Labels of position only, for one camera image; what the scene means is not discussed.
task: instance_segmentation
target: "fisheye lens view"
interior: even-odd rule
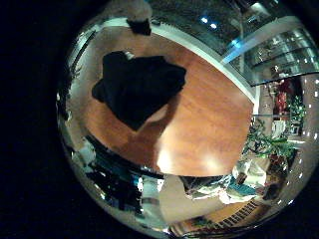
[[[112,0],[71,44],[57,122],[76,177],[152,238],[233,238],[319,158],[319,51],[279,0]]]

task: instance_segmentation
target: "black jacket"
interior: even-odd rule
[[[128,60],[124,52],[113,52],[103,59],[103,78],[94,85],[92,96],[137,130],[182,89],[185,73],[164,57]]]

